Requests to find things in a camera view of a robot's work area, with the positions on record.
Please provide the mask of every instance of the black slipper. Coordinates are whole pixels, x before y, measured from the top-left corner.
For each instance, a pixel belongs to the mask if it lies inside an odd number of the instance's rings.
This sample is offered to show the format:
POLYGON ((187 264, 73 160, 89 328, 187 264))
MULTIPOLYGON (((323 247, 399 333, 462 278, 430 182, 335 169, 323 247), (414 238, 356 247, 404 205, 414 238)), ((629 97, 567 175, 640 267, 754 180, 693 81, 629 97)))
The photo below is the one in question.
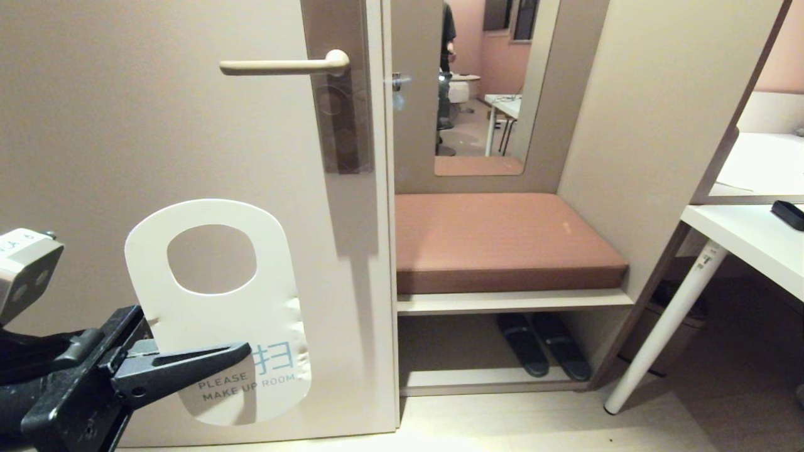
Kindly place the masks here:
POLYGON ((537 312, 531 317, 531 322, 533 331, 548 346, 567 376, 575 381, 588 381, 592 377, 592 368, 557 315, 537 312))
POLYGON ((525 372, 536 378, 550 372, 547 356, 544 355, 524 315, 497 314, 497 326, 525 368, 525 372))

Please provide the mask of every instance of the white table leg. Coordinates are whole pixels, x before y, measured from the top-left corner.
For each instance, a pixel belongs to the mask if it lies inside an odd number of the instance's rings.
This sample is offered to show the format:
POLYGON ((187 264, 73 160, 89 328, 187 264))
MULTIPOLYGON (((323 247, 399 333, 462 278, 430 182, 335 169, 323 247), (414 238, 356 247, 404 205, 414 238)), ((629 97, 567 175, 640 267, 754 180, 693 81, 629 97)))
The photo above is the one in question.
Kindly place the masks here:
POLYGON ((494 127, 497 125, 497 108, 491 104, 491 115, 489 116, 489 133, 486 135, 486 156, 491 156, 491 142, 494 140, 494 127))
POLYGON ((645 339, 645 343, 634 357, 626 374, 603 405, 609 414, 617 414, 622 409, 628 397, 637 388, 639 381, 642 380, 659 353, 670 341, 675 330, 681 325, 687 312, 695 304, 695 300, 704 291, 717 268, 723 263, 726 255, 728 255, 728 251, 712 240, 703 247, 703 251, 692 266, 690 273, 687 273, 679 290, 675 293, 662 317, 656 322, 648 339, 645 339))

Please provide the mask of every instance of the lever handle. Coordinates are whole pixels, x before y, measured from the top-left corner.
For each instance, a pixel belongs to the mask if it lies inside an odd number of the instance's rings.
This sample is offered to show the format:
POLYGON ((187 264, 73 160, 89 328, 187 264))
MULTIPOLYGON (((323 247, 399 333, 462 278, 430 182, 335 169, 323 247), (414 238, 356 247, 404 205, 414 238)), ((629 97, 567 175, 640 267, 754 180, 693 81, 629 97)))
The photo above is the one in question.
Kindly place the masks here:
POLYGON ((349 55, 334 49, 324 60, 252 60, 221 61, 220 71, 227 76, 292 76, 330 74, 342 76, 349 68, 349 55))

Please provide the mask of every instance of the floor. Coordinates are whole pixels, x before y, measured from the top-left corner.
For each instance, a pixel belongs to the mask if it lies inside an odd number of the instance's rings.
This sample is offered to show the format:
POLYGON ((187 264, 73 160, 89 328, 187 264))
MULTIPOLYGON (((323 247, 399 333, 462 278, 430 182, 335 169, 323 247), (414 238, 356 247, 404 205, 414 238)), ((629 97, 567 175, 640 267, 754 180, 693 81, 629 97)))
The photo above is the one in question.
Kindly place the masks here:
MULTIPOLYGON (((395 434, 195 447, 194 452, 804 450, 800 302, 752 278, 714 280, 707 326, 664 379, 650 376, 617 416, 596 392, 410 397, 395 434)), ((620 370, 625 368, 619 363, 620 370)))
MULTIPOLYGON (((441 143, 442 151, 440 154, 444 154, 444 150, 454 150, 456 155, 461 156, 486 155, 486 137, 489 132, 490 108, 477 99, 471 99, 464 104, 460 104, 460 113, 457 111, 457 105, 458 104, 453 104, 453 109, 450 114, 455 128, 441 131, 441 138, 444 142, 441 143), (469 113, 467 111, 468 109, 473 109, 474 113, 469 113)), ((514 132, 511 135, 509 143, 514 142, 515 134, 516 125, 514 126, 514 132)), ((493 150, 492 155, 498 155, 502 135, 502 129, 495 130, 491 147, 493 150)))

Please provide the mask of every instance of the bench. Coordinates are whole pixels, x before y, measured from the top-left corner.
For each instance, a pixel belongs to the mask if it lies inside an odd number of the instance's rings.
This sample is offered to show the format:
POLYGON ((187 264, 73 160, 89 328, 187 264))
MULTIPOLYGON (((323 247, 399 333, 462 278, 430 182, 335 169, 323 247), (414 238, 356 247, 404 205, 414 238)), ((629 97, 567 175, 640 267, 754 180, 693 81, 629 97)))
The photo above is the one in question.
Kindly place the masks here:
POLYGON ((619 288, 628 264, 559 196, 396 196, 399 294, 619 288))

